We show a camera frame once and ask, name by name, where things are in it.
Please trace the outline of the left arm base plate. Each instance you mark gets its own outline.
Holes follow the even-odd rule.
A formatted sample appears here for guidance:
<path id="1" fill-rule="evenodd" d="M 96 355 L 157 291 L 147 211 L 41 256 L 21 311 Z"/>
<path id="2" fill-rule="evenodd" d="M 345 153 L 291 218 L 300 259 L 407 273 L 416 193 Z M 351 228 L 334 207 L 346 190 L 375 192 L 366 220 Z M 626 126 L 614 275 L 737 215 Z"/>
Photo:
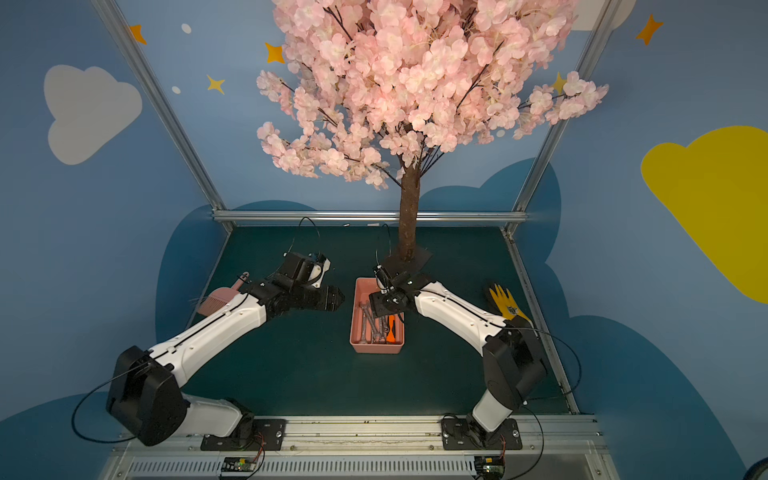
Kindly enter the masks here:
<path id="1" fill-rule="evenodd" d="M 226 437 L 205 435 L 201 451 L 279 451 L 285 436 L 286 419 L 244 417 Z"/>

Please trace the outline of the pink plastic storage box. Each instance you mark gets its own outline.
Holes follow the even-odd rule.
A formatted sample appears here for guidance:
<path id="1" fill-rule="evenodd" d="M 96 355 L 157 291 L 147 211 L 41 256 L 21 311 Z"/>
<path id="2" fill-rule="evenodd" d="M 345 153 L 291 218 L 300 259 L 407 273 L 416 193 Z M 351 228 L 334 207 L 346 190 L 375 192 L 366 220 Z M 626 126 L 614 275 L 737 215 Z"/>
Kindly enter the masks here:
<path id="1" fill-rule="evenodd" d="M 402 315 L 375 317 L 370 296 L 378 292 L 374 278 L 356 280 L 349 343 L 358 354 L 399 354 L 405 344 Z"/>

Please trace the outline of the long chrome combination wrench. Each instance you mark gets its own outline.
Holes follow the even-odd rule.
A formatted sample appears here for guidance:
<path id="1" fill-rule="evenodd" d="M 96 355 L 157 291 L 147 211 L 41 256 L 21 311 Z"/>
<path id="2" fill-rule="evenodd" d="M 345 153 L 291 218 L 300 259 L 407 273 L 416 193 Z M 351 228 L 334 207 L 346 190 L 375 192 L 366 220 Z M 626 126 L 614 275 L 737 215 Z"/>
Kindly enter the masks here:
<path id="1" fill-rule="evenodd" d="M 371 314 L 374 340 L 376 343 L 383 343 L 385 341 L 385 330 L 382 319 L 376 316 L 374 311 L 371 311 Z"/>

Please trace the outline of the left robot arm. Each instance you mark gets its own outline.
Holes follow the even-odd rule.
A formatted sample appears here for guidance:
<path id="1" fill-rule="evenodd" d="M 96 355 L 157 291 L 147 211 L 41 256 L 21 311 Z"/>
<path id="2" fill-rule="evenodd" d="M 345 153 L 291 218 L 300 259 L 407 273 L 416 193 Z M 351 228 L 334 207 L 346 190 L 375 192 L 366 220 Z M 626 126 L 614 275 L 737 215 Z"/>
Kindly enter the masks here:
<path id="1" fill-rule="evenodd" d="M 263 281 L 189 329 L 148 350 L 132 346 L 118 357 L 107 412 L 147 447 L 174 436 L 226 438 L 249 411 L 231 400 L 186 395 L 182 388 L 211 359 L 247 333 L 291 310 L 334 312 L 344 302 L 335 286 Z"/>

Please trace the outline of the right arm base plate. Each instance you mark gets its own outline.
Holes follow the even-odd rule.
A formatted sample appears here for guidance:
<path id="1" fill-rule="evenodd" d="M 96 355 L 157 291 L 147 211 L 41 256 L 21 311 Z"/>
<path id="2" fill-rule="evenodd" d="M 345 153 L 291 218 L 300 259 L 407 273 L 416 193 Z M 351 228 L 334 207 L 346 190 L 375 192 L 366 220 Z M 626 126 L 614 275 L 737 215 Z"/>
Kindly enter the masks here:
<path id="1" fill-rule="evenodd" d="M 440 421 L 443 448 L 459 450 L 521 450 L 522 437 L 517 422 L 506 419 L 496 430 L 488 432 L 474 420 L 444 415 Z"/>

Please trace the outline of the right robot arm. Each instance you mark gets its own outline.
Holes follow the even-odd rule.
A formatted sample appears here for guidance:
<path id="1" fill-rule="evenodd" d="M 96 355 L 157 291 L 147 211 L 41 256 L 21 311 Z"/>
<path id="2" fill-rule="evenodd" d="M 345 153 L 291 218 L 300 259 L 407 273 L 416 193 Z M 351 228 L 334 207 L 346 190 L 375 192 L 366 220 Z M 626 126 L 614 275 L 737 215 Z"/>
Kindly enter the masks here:
<path id="1" fill-rule="evenodd" d="M 550 373 L 539 330 L 519 314 L 492 314 L 453 294 L 423 274 L 375 274 L 370 295 L 377 316 L 414 310 L 466 341 L 481 356 L 485 392 L 468 415 L 479 434 L 496 432 Z"/>

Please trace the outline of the orange handled adjustable wrench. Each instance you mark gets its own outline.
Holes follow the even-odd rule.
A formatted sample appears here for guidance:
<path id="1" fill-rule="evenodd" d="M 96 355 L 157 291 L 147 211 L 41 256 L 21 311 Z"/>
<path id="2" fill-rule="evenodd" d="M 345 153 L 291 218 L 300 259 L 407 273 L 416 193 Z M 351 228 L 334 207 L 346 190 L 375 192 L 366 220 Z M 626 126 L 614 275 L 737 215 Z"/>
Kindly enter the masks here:
<path id="1" fill-rule="evenodd" d="M 385 341 L 387 344 L 397 344 L 398 343 L 398 336 L 397 336 L 397 327 L 399 324 L 400 317 L 398 315 L 388 315 L 386 317 L 386 337 Z"/>

